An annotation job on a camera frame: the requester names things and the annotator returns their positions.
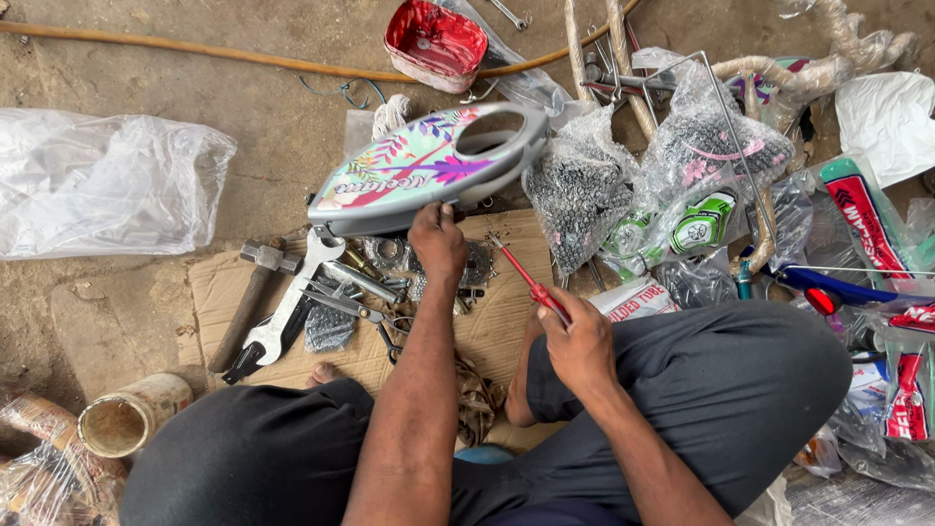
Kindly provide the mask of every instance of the blue wire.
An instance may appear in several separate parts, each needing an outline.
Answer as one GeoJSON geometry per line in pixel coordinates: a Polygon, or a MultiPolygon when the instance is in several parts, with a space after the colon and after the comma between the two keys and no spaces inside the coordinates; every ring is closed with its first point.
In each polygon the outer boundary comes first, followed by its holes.
{"type": "Polygon", "coordinates": [[[301,75],[298,76],[298,79],[299,79],[300,82],[302,82],[302,85],[305,86],[305,88],[306,88],[307,90],[309,90],[310,92],[312,92],[312,93],[314,93],[314,94],[316,94],[316,95],[336,95],[336,94],[342,94],[342,95],[344,95],[344,98],[347,99],[347,101],[348,101],[349,103],[351,103],[351,106],[354,106],[354,107],[357,108],[358,110],[362,110],[362,109],[364,109],[364,108],[367,107],[367,102],[370,101],[370,95],[367,95],[367,98],[364,99],[364,103],[358,106],[358,105],[355,104],[354,101],[352,101],[351,98],[348,96],[347,91],[348,91],[348,89],[351,87],[351,83],[352,83],[352,82],[354,82],[355,80],[363,80],[363,81],[366,82],[367,84],[370,84],[370,86],[374,89],[374,91],[377,92],[377,95],[380,96],[380,101],[382,101],[383,104],[386,104],[386,98],[383,96],[383,93],[381,93],[380,88],[378,88],[377,85],[374,84],[372,80],[370,80],[370,79],[365,79],[365,78],[363,78],[363,77],[357,77],[356,79],[350,79],[350,80],[348,80],[347,82],[341,84],[341,85],[337,88],[337,90],[335,90],[335,91],[333,91],[333,92],[316,92],[315,90],[311,89],[311,88],[309,87],[308,84],[305,83],[305,79],[303,79],[301,75]]]}

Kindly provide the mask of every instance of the bare foot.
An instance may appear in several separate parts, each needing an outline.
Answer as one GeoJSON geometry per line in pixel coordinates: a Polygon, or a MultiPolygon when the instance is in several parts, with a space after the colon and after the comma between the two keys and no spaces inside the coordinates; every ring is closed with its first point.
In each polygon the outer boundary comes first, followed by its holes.
{"type": "Polygon", "coordinates": [[[510,380],[510,393],[507,401],[503,404],[507,412],[507,419],[518,428],[528,428],[536,423],[529,409],[529,403],[525,397],[526,367],[529,364],[529,347],[536,341],[545,330],[539,322],[536,312],[539,311],[539,304],[532,303],[529,306],[529,319],[526,322],[525,333],[523,334],[523,351],[520,354],[520,361],[516,364],[516,373],[510,380]]]}
{"type": "Polygon", "coordinates": [[[335,368],[334,364],[320,361],[311,366],[311,376],[305,381],[305,387],[317,387],[343,377],[344,375],[335,368]]]}

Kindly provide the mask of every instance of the orange hose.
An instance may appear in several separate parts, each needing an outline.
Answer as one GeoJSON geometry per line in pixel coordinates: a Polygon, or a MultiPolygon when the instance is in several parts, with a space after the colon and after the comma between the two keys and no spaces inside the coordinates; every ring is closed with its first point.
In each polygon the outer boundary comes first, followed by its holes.
{"type": "MultiPolygon", "coordinates": [[[[630,3],[624,7],[624,14],[628,14],[639,3],[640,0],[630,0],[630,3]]],[[[605,23],[595,33],[582,39],[582,47],[588,46],[598,38],[603,37],[609,30],[610,26],[605,23]]],[[[110,31],[100,31],[97,29],[73,29],[70,27],[58,27],[54,25],[4,21],[0,21],[0,33],[14,33],[17,35],[27,35],[29,37],[49,37],[64,38],[69,40],[86,40],[92,42],[107,42],[110,44],[126,44],[129,46],[142,46],[145,48],[158,48],[162,50],[186,51],[189,53],[198,53],[221,58],[232,58],[235,60],[253,62],[256,64],[265,64],[268,66],[285,67],[287,69],[296,69],[298,71],[335,75],[337,77],[363,77],[365,79],[385,80],[389,82],[416,82],[416,80],[407,77],[402,73],[396,73],[394,71],[374,71],[371,69],[360,69],[357,67],[329,66],[327,64],[280,57],[266,53],[235,50],[222,46],[211,46],[209,44],[185,42],[183,40],[173,40],[172,38],[134,35],[131,33],[111,33],[110,31]]],[[[492,69],[483,69],[478,74],[478,78],[489,79],[491,77],[512,75],[514,73],[527,71],[528,69],[551,64],[552,62],[561,60],[567,56],[568,48],[564,48],[563,50],[549,53],[537,59],[527,60],[520,64],[495,67],[492,69]]]]}

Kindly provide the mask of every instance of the hammer head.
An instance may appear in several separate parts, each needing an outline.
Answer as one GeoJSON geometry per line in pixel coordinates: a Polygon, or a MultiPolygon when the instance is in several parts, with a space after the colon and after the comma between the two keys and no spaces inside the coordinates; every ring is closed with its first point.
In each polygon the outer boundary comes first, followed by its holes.
{"type": "Polygon", "coordinates": [[[302,258],[286,254],[257,240],[247,240],[240,249],[240,259],[256,263],[260,267],[295,276],[302,268],[302,258]]]}

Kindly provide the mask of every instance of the red screwdriver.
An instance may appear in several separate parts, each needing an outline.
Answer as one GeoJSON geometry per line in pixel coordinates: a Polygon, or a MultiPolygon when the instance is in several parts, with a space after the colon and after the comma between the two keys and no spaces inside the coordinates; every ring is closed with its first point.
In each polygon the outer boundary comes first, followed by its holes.
{"type": "Polygon", "coordinates": [[[496,236],[491,232],[487,232],[487,235],[490,236],[490,239],[494,243],[496,243],[496,246],[500,248],[500,250],[503,252],[503,255],[506,256],[510,263],[513,264],[513,267],[515,267],[519,273],[523,275],[523,279],[525,279],[529,284],[529,297],[539,305],[548,307],[555,311],[555,313],[558,314],[558,317],[562,319],[562,323],[565,324],[565,328],[567,329],[568,326],[571,325],[571,316],[568,315],[565,307],[563,307],[561,303],[556,301],[555,298],[549,294],[549,287],[533,281],[529,273],[525,271],[522,265],[520,265],[520,262],[517,261],[515,257],[513,257],[513,254],[510,254],[510,251],[507,250],[507,247],[503,246],[503,243],[501,243],[500,240],[497,239],[496,236]]]}

